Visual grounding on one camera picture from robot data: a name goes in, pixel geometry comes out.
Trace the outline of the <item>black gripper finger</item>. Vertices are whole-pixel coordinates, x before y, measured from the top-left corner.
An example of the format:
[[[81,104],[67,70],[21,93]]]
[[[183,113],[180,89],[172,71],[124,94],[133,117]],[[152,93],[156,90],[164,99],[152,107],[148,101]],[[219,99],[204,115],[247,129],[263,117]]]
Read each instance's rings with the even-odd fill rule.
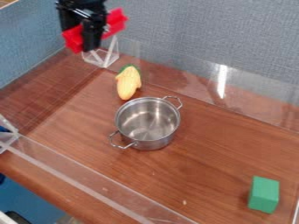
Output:
[[[100,47],[100,39],[107,25],[105,14],[92,14],[81,20],[83,51],[88,52]]]
[[[63,31],[73,28],[76,25],[80,24],[80,20],[83,16],[77,13],[76,9],[65,10],[59,9],[59,18],[60,18],[60,28]]]

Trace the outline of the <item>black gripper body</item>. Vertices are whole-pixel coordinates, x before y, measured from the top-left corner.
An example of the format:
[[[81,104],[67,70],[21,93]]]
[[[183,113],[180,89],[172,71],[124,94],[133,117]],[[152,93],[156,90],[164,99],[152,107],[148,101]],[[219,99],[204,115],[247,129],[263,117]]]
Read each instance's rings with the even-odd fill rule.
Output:
[[[83,18],[92,14],[108,14],[105,8],[107,0],[56,0],[56,9],[76,9]]]

